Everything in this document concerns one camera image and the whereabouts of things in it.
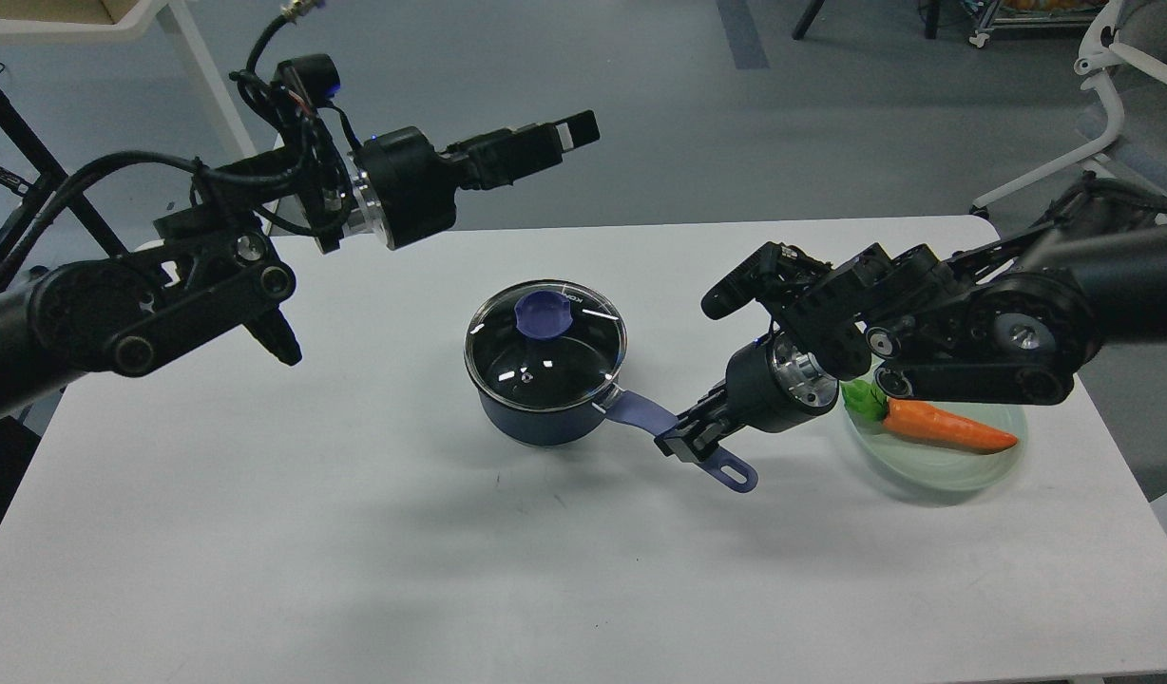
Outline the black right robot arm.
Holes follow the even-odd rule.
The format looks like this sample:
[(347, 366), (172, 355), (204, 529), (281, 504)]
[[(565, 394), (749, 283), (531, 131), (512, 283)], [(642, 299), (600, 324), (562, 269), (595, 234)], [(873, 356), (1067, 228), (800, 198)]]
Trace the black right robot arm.
[(761, 303), (771, 328), (665, 427), (663, 453), (724, 465), (742, 428), (827, 414), (867, 372), (899, 399), (1056, 406), (1106, 342), (1167, 338), (1167, 198), (1084, 173), (1025, 233), (946, 259), (871, 245), (841, 265), (767, 242), (703, 296)]

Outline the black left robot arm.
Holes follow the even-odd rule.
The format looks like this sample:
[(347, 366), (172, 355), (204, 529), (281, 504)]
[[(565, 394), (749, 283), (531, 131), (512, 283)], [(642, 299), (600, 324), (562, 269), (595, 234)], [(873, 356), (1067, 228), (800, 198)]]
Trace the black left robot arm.
[[(298, 198), (305, 224), (282, 228), (312, 238), (323, 253), (357, 231), (389, 250), (448, 231), (459, 190), (488, 191), (561, 165), (566, 153), (595, 144), (595, 112), (499, 128), (436, 151), (422, 131), (389, 131), (362, 142), (341, 114), (349, 158), (322, 121), (341, 86), (327, 53), (285, 60), (274, 77), (258, 61), (285, 26), (317, 1), (288, 1), (263, 28), (246, 64), (230, 79), (249, 109), (277, 130), (277, 151), (210, 167), (153, 151), (119, 151), (89, 161), (25, 212), (25, 229), (0, 259), (0, 423), (81, 377), (149, 375), (235, 328), (243, 328), (285, 365), (302, 353), (280, 306), (296, 291), (263, 222), (272, 200)], [(105, 258), (71, 261), (11, 287), (32, 247), (88, 189), (137, 165), (161, 165), (189, 179), (191, 205), (155, 221), (161, 242)]]

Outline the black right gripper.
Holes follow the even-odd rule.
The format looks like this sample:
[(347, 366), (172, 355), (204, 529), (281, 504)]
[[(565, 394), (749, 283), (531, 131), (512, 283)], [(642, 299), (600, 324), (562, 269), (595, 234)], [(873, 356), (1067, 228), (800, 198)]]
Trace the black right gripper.
[(683, 463), (721, 466), (721, 441), (741, 428), (778, 433), (836, 407), (838, 381), (784, 331), (755, 338), (731, 356), (724, 381), (675, 417), (654, 442)]

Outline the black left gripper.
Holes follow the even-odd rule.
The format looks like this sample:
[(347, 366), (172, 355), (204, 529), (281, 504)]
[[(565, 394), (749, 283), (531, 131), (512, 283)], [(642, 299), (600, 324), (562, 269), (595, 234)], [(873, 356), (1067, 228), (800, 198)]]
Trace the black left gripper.
[(501, 187), (561, 165), (566, 153), (601, 138), (595, 112), (501, 128), (436, 153), (422, 130), (389, 131), (354, 152), (361, 209), (396, 251), (435, 237), (457, 219), (459, 187)]

